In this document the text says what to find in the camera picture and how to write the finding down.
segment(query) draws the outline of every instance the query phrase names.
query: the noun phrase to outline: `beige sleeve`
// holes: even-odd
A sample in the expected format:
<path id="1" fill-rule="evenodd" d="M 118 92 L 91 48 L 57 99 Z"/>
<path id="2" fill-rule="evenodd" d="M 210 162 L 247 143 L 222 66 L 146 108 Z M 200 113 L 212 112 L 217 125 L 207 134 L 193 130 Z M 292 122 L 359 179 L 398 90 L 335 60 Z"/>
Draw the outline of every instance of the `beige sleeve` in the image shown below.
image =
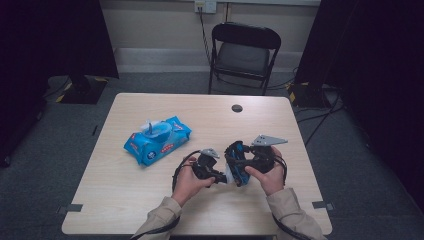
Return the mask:
<path id="1" fill-rule="evenodd" d="M 137 230 L 134 236 L 153 230 L 157 228 L 164 227 L 181 215 L 181 207 L 178 203 L 170 198 L 165 197 L 162 200 L 162 203 L 159 207 L 153 209 L 147 214 L 146 222 Z M 139 238 L 141 240 L 166 240 L 171 236 L 171 232 L 163 232 L 157 234 L 146 234 L 143 237 Z"/>
<path id="2" fill-rule="evenodd" d="M 293 188 L 286 188 L 267 197 L 269 207 L 275 218 L 295 232 L 307 235 L 311 239 L 326 239 L 318 223 L 304 210 L 300 209 Z M 278 240 L 294 239 L 279 229 Z"/>

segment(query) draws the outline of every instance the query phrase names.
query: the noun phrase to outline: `chair backrest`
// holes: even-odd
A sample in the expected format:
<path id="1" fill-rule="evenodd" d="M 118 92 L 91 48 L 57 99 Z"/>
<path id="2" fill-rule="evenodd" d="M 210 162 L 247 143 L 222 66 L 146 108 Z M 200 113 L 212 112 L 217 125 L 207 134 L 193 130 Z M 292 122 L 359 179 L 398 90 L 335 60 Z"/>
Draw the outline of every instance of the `chair backrest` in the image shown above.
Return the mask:
<path id="1" fill-rule="evenodd" d="M 212 40 L 228 42 L 251 47 L 278 50 L 281 46 L 280 36 L 272 29 L 234 22 L 225 22 L 212 29 Z"/>

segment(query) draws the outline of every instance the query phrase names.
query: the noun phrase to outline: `chair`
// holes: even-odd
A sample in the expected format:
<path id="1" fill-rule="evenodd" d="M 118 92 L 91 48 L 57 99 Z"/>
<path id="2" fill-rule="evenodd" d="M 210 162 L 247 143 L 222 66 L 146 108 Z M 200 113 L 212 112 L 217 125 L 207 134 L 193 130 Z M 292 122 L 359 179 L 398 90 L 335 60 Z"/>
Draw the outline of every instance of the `chair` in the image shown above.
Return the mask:
<path id="1" fill-rule="evenodd" d="M 222 43 L 219 52 L 217 42 Z M 219 79 L 219 74 L 224 74 L 261 81 L 260 88 L 265 95 L 281 46 L 276 32 L 266 27 L 225 22 L 212 29 L 212 44 L 208 94 L 212 90 L 213 75 Z"/>

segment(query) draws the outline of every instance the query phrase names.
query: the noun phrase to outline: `baseboard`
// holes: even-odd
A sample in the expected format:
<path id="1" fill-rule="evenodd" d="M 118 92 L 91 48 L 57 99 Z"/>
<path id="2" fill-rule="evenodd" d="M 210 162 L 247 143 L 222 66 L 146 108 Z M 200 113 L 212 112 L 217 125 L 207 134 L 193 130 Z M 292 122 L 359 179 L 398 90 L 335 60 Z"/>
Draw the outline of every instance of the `baseboard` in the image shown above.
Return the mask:
<path id="1" fill-rule="evenodd" d="M 208 72 L 204 50 L 116 48 L 118 72 Z M 279 52 L 274 72 L 292 72 L 299 65 L 302 52 Z"/>

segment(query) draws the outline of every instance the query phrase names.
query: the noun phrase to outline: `wet wipes package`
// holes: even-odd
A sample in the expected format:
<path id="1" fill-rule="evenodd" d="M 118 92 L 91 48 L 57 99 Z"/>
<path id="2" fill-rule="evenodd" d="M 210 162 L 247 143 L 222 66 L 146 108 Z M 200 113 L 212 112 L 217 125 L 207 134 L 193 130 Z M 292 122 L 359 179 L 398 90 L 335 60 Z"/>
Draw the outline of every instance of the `wet wipes package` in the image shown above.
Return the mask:
<path id="1" fill-rule="evenodd" d="M 150 166 L 189 140 L 191 129 L 177 116 L 155 121 L 133 133 L 124 148 L 137 159 L 138 164 Z"/>

